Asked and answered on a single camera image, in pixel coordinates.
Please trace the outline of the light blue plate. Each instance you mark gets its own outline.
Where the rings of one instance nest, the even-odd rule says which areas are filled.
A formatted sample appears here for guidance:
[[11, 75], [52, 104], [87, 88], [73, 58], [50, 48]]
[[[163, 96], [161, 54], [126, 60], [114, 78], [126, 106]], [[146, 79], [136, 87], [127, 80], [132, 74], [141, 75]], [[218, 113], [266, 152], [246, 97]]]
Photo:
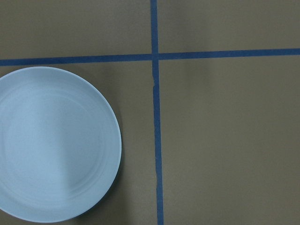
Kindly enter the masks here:
[[0, 208], [31, 222], [77, 217], [111, 187], [121, 159], [116, 116], [88, 81], [28, 67], [0, 79]]

